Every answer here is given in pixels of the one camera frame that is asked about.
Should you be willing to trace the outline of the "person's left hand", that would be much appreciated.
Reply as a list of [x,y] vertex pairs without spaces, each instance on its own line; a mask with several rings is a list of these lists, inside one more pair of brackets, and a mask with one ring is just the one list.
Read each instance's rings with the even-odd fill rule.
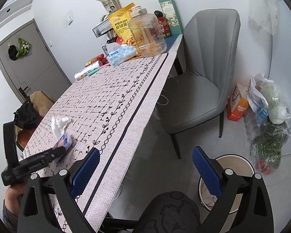
[[27,185],[25,183],[9,186],[5,192],[4,204],[7,210],[15,216],[18,216],[20,210],[18,197],[24,194],[26,186]]

